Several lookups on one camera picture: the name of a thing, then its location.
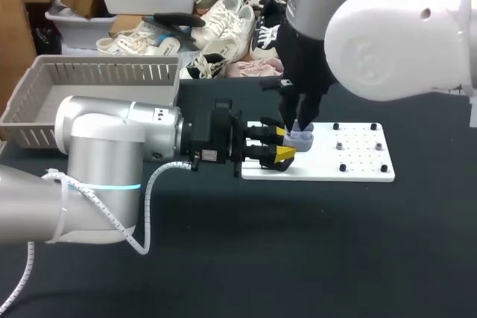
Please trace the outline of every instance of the mounting hole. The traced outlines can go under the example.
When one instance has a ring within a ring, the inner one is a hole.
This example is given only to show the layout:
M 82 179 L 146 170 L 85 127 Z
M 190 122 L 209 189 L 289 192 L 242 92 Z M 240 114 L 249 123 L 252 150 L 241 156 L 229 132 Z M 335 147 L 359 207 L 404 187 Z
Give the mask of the mounting hole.
M 429 20 L 430 17 L 431 17 L 431 10 L 427 7 L 421 12 L 420 18 L 426 21 L 426 20 Z

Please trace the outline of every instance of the white breadboard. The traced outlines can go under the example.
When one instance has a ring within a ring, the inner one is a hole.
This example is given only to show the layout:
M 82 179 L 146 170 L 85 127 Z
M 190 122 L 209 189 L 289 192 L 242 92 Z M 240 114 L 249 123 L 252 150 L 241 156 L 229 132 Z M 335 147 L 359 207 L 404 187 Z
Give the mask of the white breadboard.
M 260 126 L 259 122 L 248 122 L 248 126 Z M 244 179 L 254 180 L 302 180 L 331 182 L 392 182 L 394 168 L 381 124 L 371 130 L 371 123 L 313 123 L 312 149 L 296 153 L 295 160 L 285 173 L 262 169 L 258 160 L 246 159 L 241 167 Z M 343 149 L 336 148 L 342 143 Z M 248 139 L 247 145 L 261 145 Z M 344 172 L 340 166 L 346 165 Z M 388 170 L 383 173 L 382 166 Z

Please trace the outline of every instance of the dark table surface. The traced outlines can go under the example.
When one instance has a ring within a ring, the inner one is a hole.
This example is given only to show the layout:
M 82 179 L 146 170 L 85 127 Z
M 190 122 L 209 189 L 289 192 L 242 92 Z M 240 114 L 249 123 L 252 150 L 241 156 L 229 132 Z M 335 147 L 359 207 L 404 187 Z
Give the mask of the dark table surface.
M 181 84 L 191 118 L 231 98 L 244 118 L 277 114 L 256 81 Z M 257 182 L 232 166 L 169 171 L 154 187 L 153 243 L 37 244 L 14 317 L 477 317 L 477 130 L 465 97 L 391 103 L 334 86 L 320 121 L 379 122 L 393 183 Z M 10 143 L 0 163 L 66 170 L 55 151 Z M 145 165 L 143 183 L 154 166 Z M 26 244 L 0 247 L 0 301 Z

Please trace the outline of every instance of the pink shoe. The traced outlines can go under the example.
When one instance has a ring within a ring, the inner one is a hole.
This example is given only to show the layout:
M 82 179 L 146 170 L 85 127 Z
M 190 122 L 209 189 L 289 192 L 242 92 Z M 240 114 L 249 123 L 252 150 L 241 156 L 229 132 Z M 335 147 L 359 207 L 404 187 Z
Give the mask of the pink shoe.
M 232 63 L 227 66 L 225 77 L 266 77 L 283 74 L 282 61 L 270 58 L 256 61 Z

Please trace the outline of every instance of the gray plastic basket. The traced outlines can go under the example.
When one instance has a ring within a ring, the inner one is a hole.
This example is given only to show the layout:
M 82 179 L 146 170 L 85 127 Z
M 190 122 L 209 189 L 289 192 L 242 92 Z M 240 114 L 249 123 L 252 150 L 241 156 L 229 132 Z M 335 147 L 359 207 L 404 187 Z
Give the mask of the gray plastic basket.
M 72 95 L 173 106 L 179 57 L 38 56 L 16 85 L 0 127 L 23 148 L 56 148 L 54 120 Z

